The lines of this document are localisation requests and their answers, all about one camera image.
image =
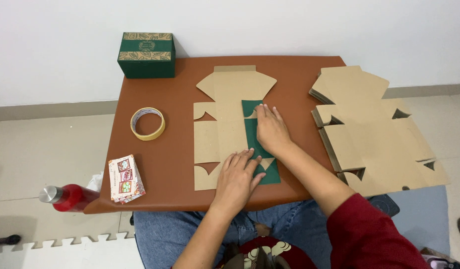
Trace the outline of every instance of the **green box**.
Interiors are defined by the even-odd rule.
[[[170,33],[124,33],[117,62],[127,78],[175,77]]]

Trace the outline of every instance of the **person's right hand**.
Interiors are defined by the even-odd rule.
[[[281,151],[293,143],[286,125],[276,107],[271,112],[268,105],[261,104],[255,110],[258,115],[257,140],[266,151],[278,157]]]

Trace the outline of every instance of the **masking tape roll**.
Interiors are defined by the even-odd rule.
[[[153,114],[157,114],[157,115],[160,116],[160,118],[162,119],[162,121],[160,123],[160,127],[156,131],[154,131],[153,133],[148,134],[148,135],[138,134],[135,131],[135,125],[137,124],[138,119],[140,119],[140,117],[142,117],[142,115],[148,114],[148,113],[153,113]],[[163,118],[162,113],[160,111],[158,111],[157,109],[155,109],[153,107],[144,107],[144,108],[141,108],[141,109],[137,110],[137,112],[132,116],[131,129],[132,129],[132,132],[134,133],[134,135],[138,139],[143,140],[143,141],[153,140],[155,138],[158,138],[162,134],[162,132],[165,130],[165,119]]]

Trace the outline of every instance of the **white wall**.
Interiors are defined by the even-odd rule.
[[[460,0],[15,0],[0,106],[117,99],[124,31],[174,33],[180,58],[340,55],[392,87],[460,83]]]

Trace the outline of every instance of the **table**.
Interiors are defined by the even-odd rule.
[[[333,171],[328,154],[311,114],[321,104],[308,94],[322,67],[345,66],[341,57],[313,56],[231,56],[176,59],[175,78],[124,78],[104,163],[100,198],[90,203],[86,214],[115,211],[206,211],[215,190],[194,191],[193,103],[211,100],[196,85],[213,72],[214,66],[256,65],[257,71],[274,77],[275,86],[264,98],[281,113],[293,141]],[[163,134],[141,141],[130,129],[132,115],[140,108],[155,107],[166,121]],[[137,131],[149,134],[160,118],[144,115]],[[133,154],[146,194],[127,204],[110,200],[107,162]],[[211,170],[216,163],[205,164]],[[261,210],[274,205],[310,199],[297,178],[278,162],[281,183],[260,185],[245,209]]]

